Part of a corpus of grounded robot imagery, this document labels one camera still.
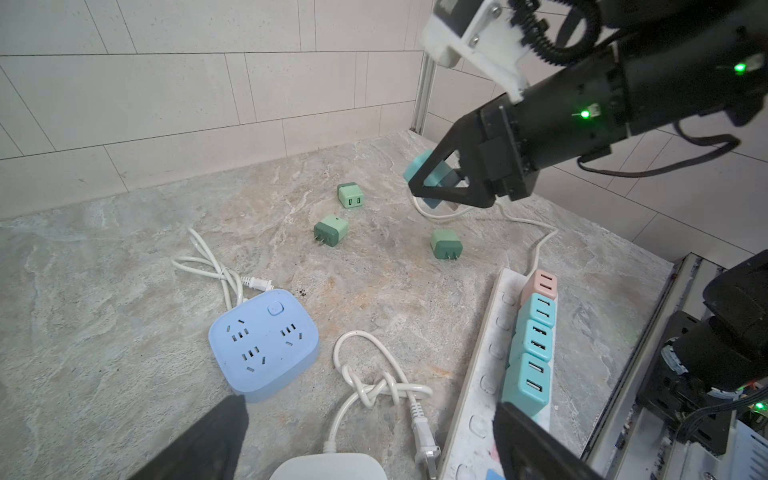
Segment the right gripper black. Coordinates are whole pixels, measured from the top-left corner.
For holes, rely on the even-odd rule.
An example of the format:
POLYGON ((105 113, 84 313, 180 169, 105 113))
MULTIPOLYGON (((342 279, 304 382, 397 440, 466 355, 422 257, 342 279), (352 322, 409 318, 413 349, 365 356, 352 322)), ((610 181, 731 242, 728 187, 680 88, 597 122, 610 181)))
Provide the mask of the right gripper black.
POLYGON ((463 115, 407 167, 409 189, 432 209, 527 197, 541 170, 609 154, 628 136, 627 113, 622 69, 605 47, 536 83, 517 104, 502 95, 463 115))

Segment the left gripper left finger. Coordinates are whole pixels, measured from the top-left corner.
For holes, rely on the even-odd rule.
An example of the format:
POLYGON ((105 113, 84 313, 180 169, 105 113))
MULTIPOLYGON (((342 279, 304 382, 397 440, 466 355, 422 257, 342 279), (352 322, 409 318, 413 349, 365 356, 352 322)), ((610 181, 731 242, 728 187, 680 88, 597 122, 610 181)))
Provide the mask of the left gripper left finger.
POLYGON ((230 395, 131 476, 131 479, 232 480, 248 426, 244 397, 230 395))

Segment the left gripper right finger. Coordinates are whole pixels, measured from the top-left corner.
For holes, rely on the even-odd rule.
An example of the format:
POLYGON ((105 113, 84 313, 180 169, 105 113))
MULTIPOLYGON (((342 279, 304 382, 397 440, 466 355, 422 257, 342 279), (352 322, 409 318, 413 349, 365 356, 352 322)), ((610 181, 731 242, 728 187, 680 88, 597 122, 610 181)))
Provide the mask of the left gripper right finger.
POLYGON ((493 434, 506 479, 601 479, 592 468, 511 403, 497 404, 493 434))

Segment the white long power strip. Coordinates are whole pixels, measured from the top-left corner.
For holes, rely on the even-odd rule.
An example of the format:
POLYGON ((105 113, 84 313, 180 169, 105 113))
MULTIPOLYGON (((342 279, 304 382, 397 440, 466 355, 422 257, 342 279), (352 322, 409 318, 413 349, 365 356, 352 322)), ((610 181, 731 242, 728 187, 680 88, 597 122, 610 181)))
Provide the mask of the white long power strip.
POLYGON ((494 282, 442 450, 440 479, 501 479, 492 420, 501 398, 526 277, 509 268, 494 282))

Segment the pink plug adapter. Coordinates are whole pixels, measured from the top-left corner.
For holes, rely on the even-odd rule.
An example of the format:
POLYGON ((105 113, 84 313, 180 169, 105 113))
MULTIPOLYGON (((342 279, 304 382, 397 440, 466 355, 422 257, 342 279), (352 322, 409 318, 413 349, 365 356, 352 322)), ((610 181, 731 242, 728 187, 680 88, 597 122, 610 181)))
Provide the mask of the pink plug adapter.
POLYGON ((536 269, 523 287, 520 304, 525 304, 533 294, 556 299, 558 295, 557 276, 545 270, 536 269))

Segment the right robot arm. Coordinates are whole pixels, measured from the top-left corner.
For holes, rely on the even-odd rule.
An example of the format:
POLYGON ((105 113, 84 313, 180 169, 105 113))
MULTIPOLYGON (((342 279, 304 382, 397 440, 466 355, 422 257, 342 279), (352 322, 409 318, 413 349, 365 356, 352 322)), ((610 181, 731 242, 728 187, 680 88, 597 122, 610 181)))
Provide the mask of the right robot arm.
POLYGON ((439 65, 466 60, 502 94, 457 120, 407 175, 434 202, 528 197, 540 172, 588 170, 632 135, 725 112, 749 123, 767 94, 763 1, 571 1, 584 26, 552 41, 535 1, 440 1, 423 34, 439 65))

